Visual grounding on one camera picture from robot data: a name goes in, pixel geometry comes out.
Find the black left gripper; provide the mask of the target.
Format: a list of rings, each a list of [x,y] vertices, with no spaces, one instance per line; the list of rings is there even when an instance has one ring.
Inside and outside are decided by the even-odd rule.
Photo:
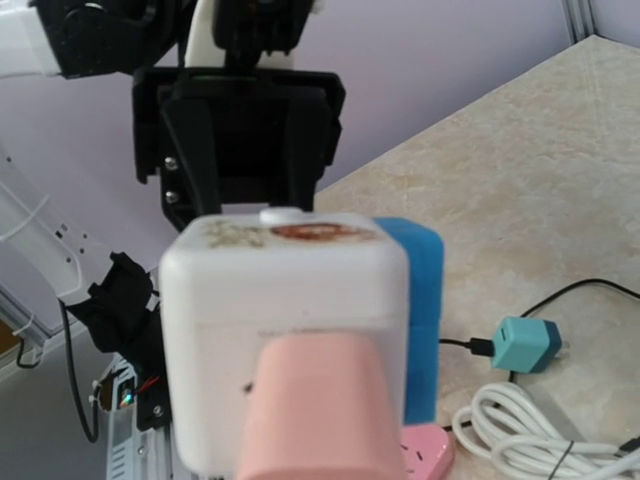
[[[153,67],[132,83],[136,176],[177,230],[228,205],[314,208],[346,90],[331,72]]]

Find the white cube socket adapter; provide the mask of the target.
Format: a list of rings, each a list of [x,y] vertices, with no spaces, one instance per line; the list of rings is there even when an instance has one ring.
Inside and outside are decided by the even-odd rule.
[[[190,471],[239,479],[259,358],[295,334],[370,338],[401,430],[409,264],[374,220],[295,209],[201,217],[163,254],[159,290],[174,438]]]

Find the blue plug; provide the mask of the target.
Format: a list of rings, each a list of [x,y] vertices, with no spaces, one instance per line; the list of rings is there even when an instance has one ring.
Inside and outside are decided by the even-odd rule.
[[[408,219],[376,223],[405,250],[409,263],[409,329],[403,424],[436,417],[445,248],[433,230]]]

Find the pink plug adapter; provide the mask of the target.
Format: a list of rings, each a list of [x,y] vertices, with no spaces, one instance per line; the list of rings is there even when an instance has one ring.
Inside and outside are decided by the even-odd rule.
[[[278,338],[250,395],[239,479],[403,479],[400,425],[375,343],[356,333]]]

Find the teal plug adapter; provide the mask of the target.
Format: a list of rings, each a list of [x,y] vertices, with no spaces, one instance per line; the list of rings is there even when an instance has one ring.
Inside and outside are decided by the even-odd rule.
[[[555,322],[514,316],[502,320],[491,341],[491,367],[517,374],[542,373],[566,345]]]

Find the pink triangular power strip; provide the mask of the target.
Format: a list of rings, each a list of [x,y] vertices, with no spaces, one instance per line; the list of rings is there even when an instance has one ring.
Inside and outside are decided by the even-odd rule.
[[[455,449],[450,435],[438,425],[404,427],[401,451],[408,479],[445,480],[452,471]]]

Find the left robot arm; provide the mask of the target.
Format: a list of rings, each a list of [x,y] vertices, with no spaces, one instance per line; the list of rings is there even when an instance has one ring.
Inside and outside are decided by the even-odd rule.
[[[157,176],[177,229],[226,206],[309,212],[341,134],[345,89],[329,72],[298,71],[293,52],[318,1],[5,1],[1,75],[132,79],[133,158]],[[117,160],[102,104],[76,127],[30,129],[1,145],[1,238],[51,285],[64,317],[140,372],[164,364],[149,274],[66,221],[20,172],[54,161]]]

